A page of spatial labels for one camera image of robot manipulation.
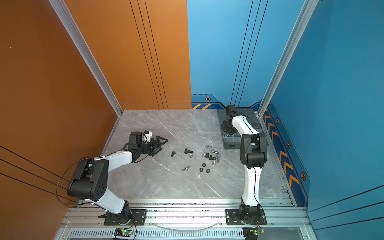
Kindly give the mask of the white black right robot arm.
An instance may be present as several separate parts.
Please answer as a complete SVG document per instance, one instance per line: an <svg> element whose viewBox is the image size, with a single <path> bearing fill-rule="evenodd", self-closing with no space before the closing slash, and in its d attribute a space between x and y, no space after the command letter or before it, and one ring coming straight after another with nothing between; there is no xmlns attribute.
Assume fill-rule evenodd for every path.
<svg viewBox="0 0 384 240"><path fill-rule="evenodd" d="M238 219L244 225L265 226L267 217L259 201L259 187L261 173L268 160L266 134L256 130L235 105L226 107L222 128L230 135L241 136L240 161L245 167L245 186Z"/></svg>

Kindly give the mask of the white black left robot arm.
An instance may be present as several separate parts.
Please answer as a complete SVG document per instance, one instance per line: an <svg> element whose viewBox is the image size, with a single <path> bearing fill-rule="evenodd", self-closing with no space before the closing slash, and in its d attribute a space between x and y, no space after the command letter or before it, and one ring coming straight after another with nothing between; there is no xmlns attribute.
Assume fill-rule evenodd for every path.
<svg viewBox="0 0 384 240"><path fill-rule="evenodd" d="M109 172L138 163L141 155L155 156L168 141L160 136L153 137L151 131L130 133L129 141L121 150L106 156L80 160L69 181L67 194L104 209L105 213L100 218L122 226L131 224L134 216L129 202L108 189Z"/></svg>

